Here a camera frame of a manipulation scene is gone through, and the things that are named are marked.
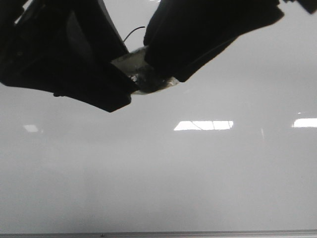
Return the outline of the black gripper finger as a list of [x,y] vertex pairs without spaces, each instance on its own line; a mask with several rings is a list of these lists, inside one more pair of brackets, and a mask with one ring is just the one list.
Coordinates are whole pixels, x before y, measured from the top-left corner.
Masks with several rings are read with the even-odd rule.
[[107,112],[138,86],[112,61],[128,53],[102,0],[3,0],[0,81]]
[[162,0],[146,29],[145,61],[160,76],[188,80],[238,37],[284,13],[277,0]]

